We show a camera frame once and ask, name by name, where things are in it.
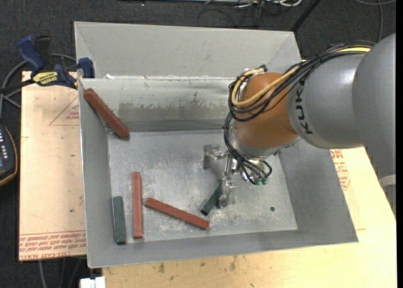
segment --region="black carpet floor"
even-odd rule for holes
[[[312,0],[294,8],[270,5],[261,12],[239,11],[228,4],[204,5],[177,1],[118,0],[0,0],[0,82],[21,58],[18,41],[29,34],[50,35],[54,52],[74,56],[75,21],[147,23],[153,25],[209,26],[257,30],[291,30]],[[390,0],[361,0],[384,3]],[[302,57],[308,58],[338,42],[376,42],[396,32],[396,3],[380,6],[355,0],[322,0],[296,32]],[[18,77],[10,84],[18,83]],[[14,97],[19,102],[19,95]],[[20,143],[20,110],[4,104],[3,123],[17,146]],[[19,177],[0,187],[0,287],[41,287],[38,262],[18,261]],[[43,263],[48,287],[67,287],[77,262],[76,277],[89,277],[85,260],[68,258]]]

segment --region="orange object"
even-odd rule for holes
[[[251,78],[241,91],[241,101],[254,96],[280,76],[280,73],[264,73]],[[255,148],[270,148],[281,146],[298,137],[288,119],[287,97],[285,96],[287,90],[285,89],[273,99],[273,104],[270,103],[268,108],[272,107],[278,100],[279,102],[270,111],[264,112],[247,122],[235,121],[234,131],[242,143]],[[267,99],[273,92],[274,90],[268,92],[259,102]],[[238,114],[238,116],[246,118],[248,114],[243,113]]]

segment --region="wooden table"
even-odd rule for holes
[[[343,158],[359,243],[104,268],[107,287],[397,287],[395,217],[365,150]]]

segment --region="wooden block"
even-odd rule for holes
[[[179,210],[176,207],[162,203],[159,200],[151,197],[147,198],[144,205],[150,209],[154,209],[158,212],[174,217],[175,219],[192,224],[200,229],[206,230],[210,227],[210,222],[208,220],[204,220],[201,217],[187,213],[183,210]]]
[[[207,216],[208,213],[210,213],[210,211],[213,209],[213,207],[215,207],[217,205],[217,202],[221,196],[221,193],[222,193],[222,185],[220,183],[217,186],[217,188],[215,189],[213,195],[211,195],[211,197],[208,199],[207,203],[201,209],[200,212],[203,215]]]
[[[115,196],[112,198],[113,207],[113,226],[115,230],[116,243],[126,243],[126,222],[125,222],[125,208],[123,205],[122,196]]]
[[[106,123],[112,128],[113,131],[121,138],[127,138],[129,131],[123,122],[113,113],[105,102],[95,93],[92,88],[84,91],[84,98],[92,106],[92,108],[103,117]]]
[[[143,237],[142,179],[138,171],[132,173],[133,237]]]

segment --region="power cord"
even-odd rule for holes
[[[258,20],[256,19],[256,13],[255,13],[255,22],[254,22],[254,24],[253,25],[247,25],[246,24],[247,19],[251,17],[251,15],[253,14],[253,11],[258,10],[257,8],[253,9],[253,5],[254,5],[253,1],[256,1],[256,0],[250,0],[250,1],[251,2],[249,4],[246,4],[245,3],[245,2],[247,2],[246,0],[238,0],[237,3],[229,5],[232,9],[235,9],[236,11],[244,11],[244,12],[246,12],[245,16],[243,16],[243,18],[241,18],[239,21],[236,21],[234,19],[234,17],[226,9],[224,9],[221,6],[219,6],[218,8],[205,8],[205,9],[203,9],[199,13],[199,15],[197,17],[197,25],[199,27],[204,26],[204,25],[201,24],[201,19],[202,19],[203,15],[205,13],[216,12],[216,13],[224,15],[228,19],[228,21],[230,22],[230,27],[231,28],[245,28],[245,27],[250,27],[250,26],[256,27],[258,25]]]
[[[65,64],[65,59],[74,61],[74,63],[76,63],[76,59],[72,56],[54,53],[54,54],[52,54],[52,57],[56,57],[56,58],[60,59],[64,71],[68,71],[69,69],[76,67],[76,64],[71,65],[71,66],[66,66],[66,64]],[[27,61],[20,62],[19,64],[14,66],[13,69],[11,71],[9,71],[8,74],[6,75],[6,77],[4,78],[4,81],[3,81],[2,85],[1,85],[1,89],[0,89],[0,91],[1,91],[1,94],[0,94],[0,120],[3,117],[4,101],[7,101],[8,103],[12,104],[14,107],[21,109],[21,105],[11,99],[12,96],[18,94],[21,90],[17,89],[17,90],[12,90],[8,94],[5,94],[5,93],[7,93],[7,88],[9,87],[8,84],[9,84],[10,80],[15,76],[15,74],[20,72],[22,70],[22,68],[24,68],[28,64],[29,63]],[[31,84],[31,82],[25,83],[25,84],[21,83],[20,87],[23,87],[23,86],[26,86],[29,84]]]
[[[320,56],[311,60],[302,61],[288,68],[277,80],[272,82],[255,95],[246,100],[240,101],[242,85],[256,76],[266,72],[264,66],[257,69],[251,69],[243,72],[238,78],[229,85],[228,106],[229,114],[224,122],[224,142],[227,146],[229,155],[237,161],[238,166],[242,170],[242,178],[246,181],[257,185],[256,178],[252,175],[257,175],[258,179],[265,179],[271,173],[271,168],[264,161],[260,161],[269,167],[269,172],[266,173],[258,164],[246,157],[242,156],[231,143],[230,131],[232,130],[232,120],[247,122],[259,115],[272,110],[286,95],[297,85],[297,82],[306,78],[317,66],[322,63],[343,55],[348,54],[365,54],[373,43],[355,42],[355,43],[340,43],[323,52]]]
[[[382,6],[386,5],[386,4],[395,3],[396,0],[388,0],[388,1],[384,1],[384,2],[381,2],[381,0],[377,0],[376,3],[370,3],[370,2],[362,1],[362,0],[354,0],[354,1],[356,1],[357,3],[360,3],[360,4],[367,5],[367,6],[379,6],[380,19],[379,19],[379,33],[378,33],[377,41],[378,42],[381,41],[382,35],[383,35],[383,8],[382,8]]]
[[[69,281],[69,284],[68,284],[67,288],[72,288],[72,285],[74,283],[74,280],[76,279],[76,275],[78,273],[78,269],[80,267],[80,264],[81,264],[82,260],[83,260],[83,258],[78,258],[76,266],[74,267],[74,270],[73,270],[73,272],[71,274],[70,281]],[[38,266],[39,266],[39,272],[40,272],[40,279],[41,279],[41,283],[42,283],[42,288],[47,288],[47,283],[46,283],[45,272],[44,272],[44,269],[43,269],[42,260],[38,261]],[[65,285],[64,285],[65,268],[66,268],[66,258],[63,258],[62,270],[61,270],[60,281],[59,281],[59,288],[65,287]]]

